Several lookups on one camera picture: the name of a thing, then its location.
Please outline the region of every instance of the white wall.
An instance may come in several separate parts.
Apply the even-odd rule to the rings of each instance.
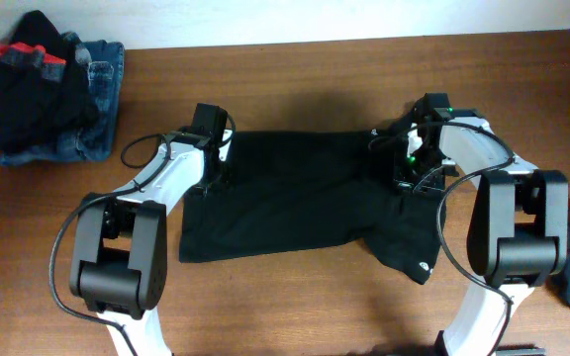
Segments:
[[[34,9],[126,48],[570,29],[570,0],[0,0],[0,41]]]

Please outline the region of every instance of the wooden tabletop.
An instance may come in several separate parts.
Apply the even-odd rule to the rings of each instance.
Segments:
[[[114,153],[102,163],[0,166],[0,355],[115,354],[109,333],[59,311],[48,257],[59,225],[88,192],[133,178],[119,151],[143,134],[187,125],[195,104],[227,109],[241,131],[370,130],[425,92],[478,108],[520,156],[570,184],[570,31],[230,47],[130,50]],[[474,188],[448,203],[445,234],[466,263]],[[177,261],[182,208],[168,220],[159,304],[175,355],[343,355],[432,345],[468,282],[439,254],[420,286],[345,246],[204,264]],[[63,298],[73,229],[56,265]],[[570,309],[549,288],[519,308],[503,344],[570,355]]]

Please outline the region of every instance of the red fabric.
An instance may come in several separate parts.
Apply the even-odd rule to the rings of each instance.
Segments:
[[[0,44],[0,56],[3,55],[4,53],[6,53],[10,48],[12,48],[14,50],[18,50],[18,51],[23,52],[23,53],[32,53],[35,50],[38,50],[38,51],[40,51],[46,55],[44,57],[44,63],[63,64],[63,65],[65,65],[67,63],[67,61],[65,61],[65,59],[61,59],[57,56],[53,56],[49,53],[46,53],[46,49],[40,44],[36,45],[34,47],[29,46],[27,44],[23,44],[23,43],[15,43],[15,44],[11,44],[11,45]]]

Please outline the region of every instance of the blue jeans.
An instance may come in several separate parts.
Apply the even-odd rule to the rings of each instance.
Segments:
[[[80,42],[74,33],[65,35],[65,39]],[[92,127],[61,133],[51,143],[34,145],[16,154],[4,153],[0,157],[1,165],[17,166],[36,159],[102,161],[109,157],[116,130],[125,48],[121,43],[105,41],[83,43],[76,50],[76,61],[88,68],[89,93],[98,106],[98,122]]]

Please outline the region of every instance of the white background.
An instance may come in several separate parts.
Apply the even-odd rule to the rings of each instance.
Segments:
[[[34,9],[126,48],[570,29],[570,0],[0,0],[0,41]]]

